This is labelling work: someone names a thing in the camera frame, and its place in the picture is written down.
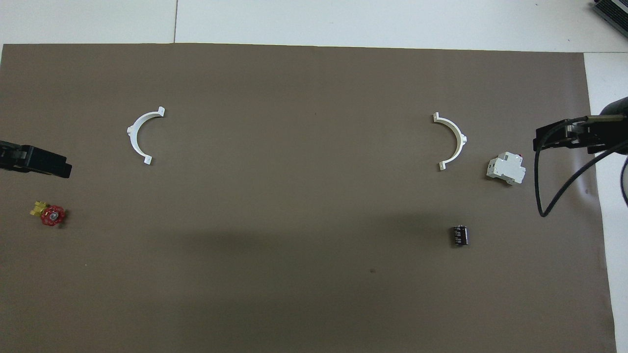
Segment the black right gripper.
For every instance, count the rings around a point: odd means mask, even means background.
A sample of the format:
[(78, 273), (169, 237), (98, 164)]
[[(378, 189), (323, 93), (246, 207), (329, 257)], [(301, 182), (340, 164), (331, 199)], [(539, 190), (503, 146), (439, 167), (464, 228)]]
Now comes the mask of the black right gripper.
[[(567, 130), (572, 137), (570, 142)], [(586, 116), (584, 121), (573, 123), (568, 129), (567, 121), (558, 121), (535, 130), (534, 150), (567, 145), (570, 149), (585, 148), (588, 153), (600, 153), (627, 140), (627, 133), (626, 115)]]

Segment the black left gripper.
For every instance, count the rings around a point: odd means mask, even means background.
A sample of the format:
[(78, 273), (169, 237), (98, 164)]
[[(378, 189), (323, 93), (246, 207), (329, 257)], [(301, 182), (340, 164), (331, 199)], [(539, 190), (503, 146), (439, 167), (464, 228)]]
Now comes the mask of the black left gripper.
[(70, 178), (72, 165), (67, 158), (37, 147), (29, 147), (27, 152), (22, 145), (0, 141), (0, 168), (9, 171), (24, 171), (21, 163), (25, 161), (25, 169), (38, 174), (53, 175), (59, 178)]

